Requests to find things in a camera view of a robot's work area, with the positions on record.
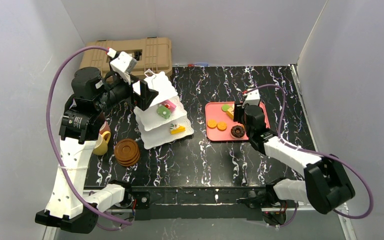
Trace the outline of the green roll cake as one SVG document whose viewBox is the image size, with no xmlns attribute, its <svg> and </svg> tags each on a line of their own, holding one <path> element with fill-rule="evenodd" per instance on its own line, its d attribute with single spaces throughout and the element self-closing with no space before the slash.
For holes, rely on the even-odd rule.
<svg viewBox="0 0 384 240">
<path fill-rule="evenodd" d="M 164 119 L 168 119 L 170 118 L 171 116 L 171 111 L 169 108 L 167 108 L 165 105 L 162 105 L 162 104 L 159 104 L 157 109 L 156 109 L 156 113 L 164 118 Z"/>
</svg>

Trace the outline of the pink cake slice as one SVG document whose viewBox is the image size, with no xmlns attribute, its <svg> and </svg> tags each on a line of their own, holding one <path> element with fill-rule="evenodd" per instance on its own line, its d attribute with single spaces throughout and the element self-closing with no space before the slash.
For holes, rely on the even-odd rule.
<svg viewBox="0 0 384 240">
<path fill-rule="evenodd" d="M 174 112 L 177 105 L 174 104 L 172 101 L 170 100 L 165 100 L 161 103 L 162 105 L 164 105 L 170 112 Z"/>
</svg>

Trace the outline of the yellow cake with cherry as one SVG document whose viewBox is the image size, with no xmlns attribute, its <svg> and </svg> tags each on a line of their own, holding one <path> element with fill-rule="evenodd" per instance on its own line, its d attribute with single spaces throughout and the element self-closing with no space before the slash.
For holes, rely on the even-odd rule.
<svg viewBox="0 0 384 240">
<path fill-rule="evenodd" d="M 234 120 L 234 109 L 232 107 L 226 110 L 226 114 L 231 120 Z"/>
</svg>

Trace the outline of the white three-tier cake stand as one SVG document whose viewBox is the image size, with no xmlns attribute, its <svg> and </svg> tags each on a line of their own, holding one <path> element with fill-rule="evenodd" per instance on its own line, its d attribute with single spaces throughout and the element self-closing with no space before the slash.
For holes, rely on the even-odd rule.
<svg viewBox="0 0 384 240">
<path fill-rule="evenodd" d="M 149 88 L 159 92 L 147 110 L 142 111 L 138 107 L 133 109 L 144 148 L 149 150 L 192 135 L 194 130 L 187 118 L 187 111 L 168 76 L 163 71 L 154 73 L 150 69 L 146 70 L 144 75 L 144 80 L 148 83 Z M 158 105 L 166 100 L 170 100 L 176 105 L 175 111 L 171 112 L 168 119 L 162 118 L 156 112 Z M 170 133 L 171 124 L 182 125 L 185 127 L 185 131 L 172 135 Z"/>
</svg>

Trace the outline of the pink serving tray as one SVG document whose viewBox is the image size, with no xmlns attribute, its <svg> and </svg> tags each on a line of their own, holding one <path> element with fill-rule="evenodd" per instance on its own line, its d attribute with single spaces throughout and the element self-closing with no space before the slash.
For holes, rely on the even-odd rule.
<svg viewBox="0 0 384 240">
<path fill-rule="evenodd" d="M 226 112 L 222 110 L 222 106 L 234 105 L 234 101 L 225 101 L 225 102 L 209 102 L 206 104 L 204 113 L 205 113 L 205 123 L 207 124 L 209 120 L 214 120 L 217 123 L 225 122 L 227 124 L 226 130 L 219 130 L 217 127 L 210 128 L 206 126 L 206 136 L 212 142 L 225 142 L 225 141 L 248 141 L 248 137 L 244 135 L 242 138 L 235 138 L 231 135 L 232 127 L 239 125 L 238 122 L 234 122 Z"/>
</svg>

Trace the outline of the tan plastic tool case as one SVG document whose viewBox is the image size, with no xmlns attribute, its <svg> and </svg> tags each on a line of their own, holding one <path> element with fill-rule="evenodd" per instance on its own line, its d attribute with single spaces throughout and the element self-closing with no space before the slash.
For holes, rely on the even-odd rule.
<svg viewBox="0 0 384 240">
<path fill-rule="evenodd" d="M 164 72 L 171 77 L 173 73 L 172 42 L 167 37 L 147 37 L 133 40 L 99 40 L 89 42 L 87 46 L 112 48 L 118 52 L 126 52 L 136 59 L 137 64 L 131 73 L 139 79 L 144 79 L 148 69 L 154 73 Z M 93 49 L 84 52 L 80 68 L 95 67 L 105 76 L 110 71 L 109 59 L 106 53 Z"/>
</svg>

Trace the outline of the yellow cake slice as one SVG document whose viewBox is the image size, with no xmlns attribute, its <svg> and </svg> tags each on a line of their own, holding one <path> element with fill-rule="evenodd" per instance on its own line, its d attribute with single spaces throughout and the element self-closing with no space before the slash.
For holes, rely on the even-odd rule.
<svg viewBox="0 0 384 240">
<path fill-rule="evenodd" d="M 170 125 L 169 130 L 170 130 L 170 134 L 171 135 L 175 135 L 175 134 L 179 134 L 179 133 L 185 132 L 186 128 L 183 125 L 173 124 L 172 123 Z"/>
</svg>

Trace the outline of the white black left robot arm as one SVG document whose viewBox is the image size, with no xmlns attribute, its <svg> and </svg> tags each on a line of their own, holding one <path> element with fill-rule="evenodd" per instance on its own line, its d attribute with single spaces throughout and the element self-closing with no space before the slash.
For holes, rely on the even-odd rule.
<svg viewBox="0 0 384 240">
<path fill-rule="evenodd" d="M 108 209 L 130 200 L 132 187 L 126 181 L 112 180 L 87 198 L 83 197 L 83 190 L 89 161 L 105 123 L 103 112 L 127 99 L 146 110 L 159 94 L 152 83 L 135 76 L 131 80 L 127 83 L 118 77 L 107 84 L 96 67 L 75 72 L 71 82 L 73 95 L 64 108 L 59 143 L 51 142 L 58 161 L 54 188 L 45 209 L 36 214 L 36 223 L 88 234 L 99 217 L 107 216 Z"/>
</svg>

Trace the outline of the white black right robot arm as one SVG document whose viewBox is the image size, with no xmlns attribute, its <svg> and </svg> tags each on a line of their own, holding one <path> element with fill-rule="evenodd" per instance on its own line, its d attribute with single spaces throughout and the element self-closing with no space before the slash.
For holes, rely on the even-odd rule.
<svg viewBox="0 0 384 240">
<path fill-rule="evenodd" d="M 233 120 L 244 126 L 251 146 L 297 171 L 303 180 L 279 178 L 266 186 L 274 202 L 297 201 L 312 205 L 327 214 L 355 195 L 355 189 L 343 167 L 331 156 L 318 156 L 298 146 L 288 146 L 266 126 L 263 109 L 257 105 L 235 102 Z"/>
</svg>

